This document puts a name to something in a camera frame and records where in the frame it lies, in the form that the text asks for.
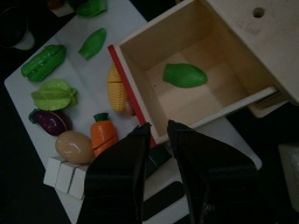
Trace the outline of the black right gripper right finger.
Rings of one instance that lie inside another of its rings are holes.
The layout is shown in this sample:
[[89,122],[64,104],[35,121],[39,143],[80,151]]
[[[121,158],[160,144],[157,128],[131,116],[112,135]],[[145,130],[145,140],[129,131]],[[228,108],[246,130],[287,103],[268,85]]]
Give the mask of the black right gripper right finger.
[[268,224],[258,169],[228,144],[169,121],[167,127],[188,201],[191,224]]

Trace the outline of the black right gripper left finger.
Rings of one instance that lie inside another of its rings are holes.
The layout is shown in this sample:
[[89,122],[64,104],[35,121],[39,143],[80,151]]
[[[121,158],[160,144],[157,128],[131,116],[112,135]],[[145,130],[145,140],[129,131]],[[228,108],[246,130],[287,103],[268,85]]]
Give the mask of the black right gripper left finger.
[[135,127],[92,161],[76,224],[141,224],[151,125]]

